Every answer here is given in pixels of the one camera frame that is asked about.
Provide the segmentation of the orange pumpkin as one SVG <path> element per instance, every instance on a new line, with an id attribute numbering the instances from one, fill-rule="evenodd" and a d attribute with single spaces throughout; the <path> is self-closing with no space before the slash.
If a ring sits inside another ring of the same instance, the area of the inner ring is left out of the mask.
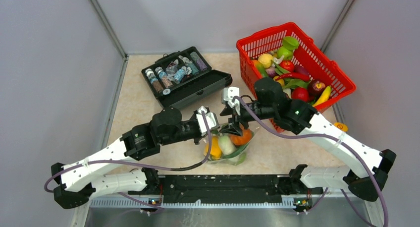
<path id="1" fill-rule="evenodd" d="M 241 146 L 247 144 L 253 137 L 252 131 L 249 129 L 241 128 L 242 135 L 230 134 L 229 138 L 235 146 Z"/>

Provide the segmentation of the white radish with leaves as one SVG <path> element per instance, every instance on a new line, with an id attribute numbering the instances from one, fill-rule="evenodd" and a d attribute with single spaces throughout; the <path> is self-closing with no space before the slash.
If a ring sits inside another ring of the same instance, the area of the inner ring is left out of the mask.
<path id="1" fill-rule="evenodd" d="M 248 144 L 241 145 L 241 146 L 235 146 L 232 141 L 229 138 L 229 134 L 222 134 L 217 131 L 211 132 L 212 136 L 218 137 L 218 144 L 219 147 L 222 150 L 222 156 L 221 159 L 235 159 L 239 154 L 245 152 Z"/>

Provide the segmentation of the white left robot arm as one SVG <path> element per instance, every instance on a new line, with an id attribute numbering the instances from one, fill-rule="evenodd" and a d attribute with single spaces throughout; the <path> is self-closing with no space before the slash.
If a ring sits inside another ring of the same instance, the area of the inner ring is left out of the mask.
<path id="1" fill-rule="evenodd" d="M 158 154 L 162 145 L 194 140 L 195 144 L 219 128 L 214 113 L 206 107 L 194 111 L 189 120 L 181 112 L 168 107 L 153 115 L 150 122 L 134 126 L 100 151 L 73 164 L 51 166 L 58 184 L 52 191 L 54 200 L 64 209 L 86 204 L 100 196 L 118 192 L 158 190 L 157 168 L 141 165 L 139 170 L 126 174 L 110 174 L 122 165 L 133 166 L 141 159 Z"/>

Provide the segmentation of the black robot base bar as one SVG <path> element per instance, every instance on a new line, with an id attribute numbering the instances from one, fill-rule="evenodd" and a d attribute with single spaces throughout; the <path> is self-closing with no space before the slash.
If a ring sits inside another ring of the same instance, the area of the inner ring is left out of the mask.
<path id="1" fill-rule="evenodd" d="M 129 191 L 130 195 L 156 195 L 165 204 L 260 204 L 280 203 L 283 196 L 322 194 L 323 188 L 309 189 L 288 176 L 256 175 L 166 175 L 151 187 Z"/>

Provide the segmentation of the clear zip top bag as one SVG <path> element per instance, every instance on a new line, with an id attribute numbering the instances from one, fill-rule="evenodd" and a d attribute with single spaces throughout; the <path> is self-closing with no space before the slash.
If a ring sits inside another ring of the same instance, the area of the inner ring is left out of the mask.
<path id="1" fill-rule="evenodd" d="M 260 127 L 251 124 L 249 128 L 241 126 L 241 129 L 242 135 L 222 133 L 219 129 L 211 131 L 211 147 L 208 139 L 204 139 L 204 155 L 209 155 L 208 163 L 238 166 L 246 160 L 247 149 Z"/>

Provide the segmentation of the yellow bell pepper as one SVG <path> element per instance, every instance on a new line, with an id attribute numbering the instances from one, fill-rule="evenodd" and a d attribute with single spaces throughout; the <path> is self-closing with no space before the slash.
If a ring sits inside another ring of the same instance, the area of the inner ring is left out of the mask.
<path id="1" fill-rule="evenodd" d="M 218 137 L 212 136 L 211 138 L 211 148 L 210 148 L 210 154 L 208 156 L 209 160 L 219 160 L 222 156 L 222 150 L 219 147 L 218 144 Z"/>

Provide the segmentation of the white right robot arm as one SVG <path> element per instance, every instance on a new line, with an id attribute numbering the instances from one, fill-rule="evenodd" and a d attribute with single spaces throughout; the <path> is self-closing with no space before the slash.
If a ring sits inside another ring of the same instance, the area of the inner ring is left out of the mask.
<path id="1" fill-rule="evenodd" d="M 330 168 L 298 165 L 289 172 L 285 194 L 333 188 L 349 190 L 365 201 L 384 199 L 382 190 L 396 159 L 393 151 L 379 151 L 359 142 L 308 103 L 289 98 L 282 86 L 268 77 L 258 80 L 254 91 L 256 99 L 246 103 L 237 87 L 223 89 L 221 101 L 225 107 L 221 115 L 229 119 L 222 132 L 239 135 L 251 121 L 272 119 L 291 132 L 290 139 L 309 139 L 343 163 Z"/>

